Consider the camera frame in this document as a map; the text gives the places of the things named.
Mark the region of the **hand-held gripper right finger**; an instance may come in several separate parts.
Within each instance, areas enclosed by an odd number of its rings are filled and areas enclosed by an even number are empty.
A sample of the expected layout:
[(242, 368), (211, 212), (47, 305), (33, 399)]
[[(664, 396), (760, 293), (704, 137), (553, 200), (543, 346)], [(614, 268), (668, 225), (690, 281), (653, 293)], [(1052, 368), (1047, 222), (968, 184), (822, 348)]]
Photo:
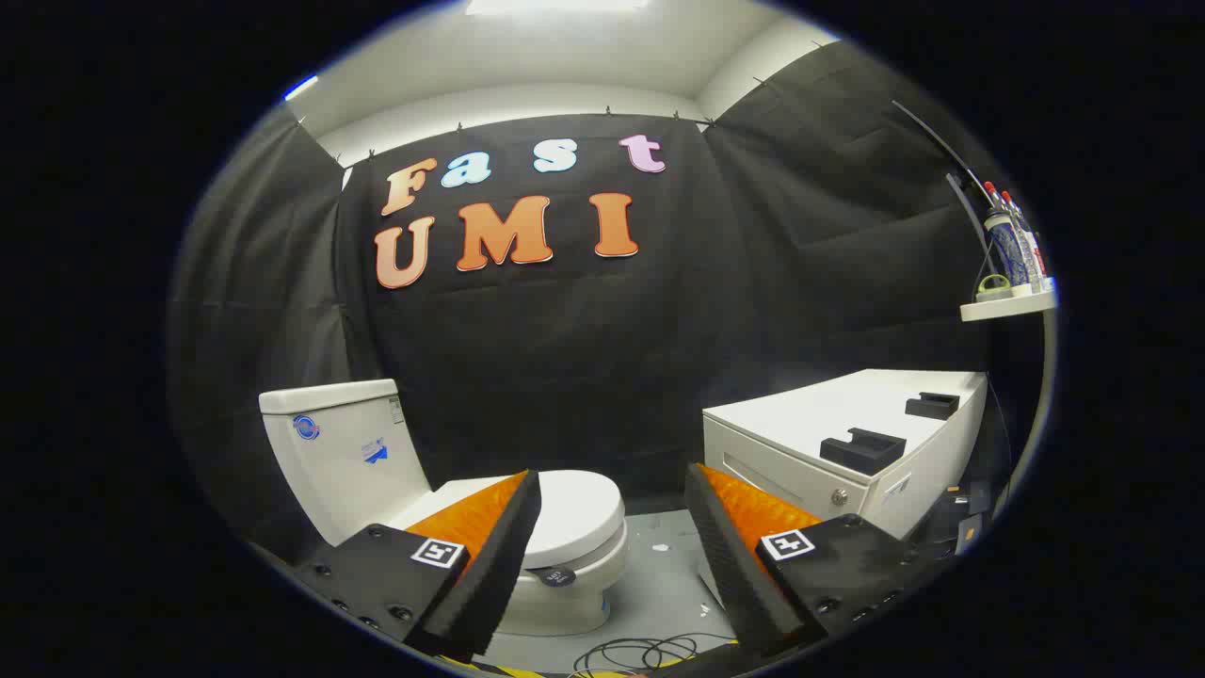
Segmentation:
[(684, 472), (684, 505), (737, 643), (758, 656), (852, 633), (939, 573), (862, 515), (823, 520), (700, 462)]

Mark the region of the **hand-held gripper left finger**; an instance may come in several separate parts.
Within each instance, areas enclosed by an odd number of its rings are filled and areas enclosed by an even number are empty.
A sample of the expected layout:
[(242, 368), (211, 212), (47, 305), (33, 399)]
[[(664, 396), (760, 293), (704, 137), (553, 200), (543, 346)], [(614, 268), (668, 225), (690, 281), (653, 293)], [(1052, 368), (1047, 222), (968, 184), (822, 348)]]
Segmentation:
[(288, 572), (349, 621), (466, 661), (486, 652), (505, 614), (541, 501), (537, 472), (505, 476), (413, 526), (368, 524)]

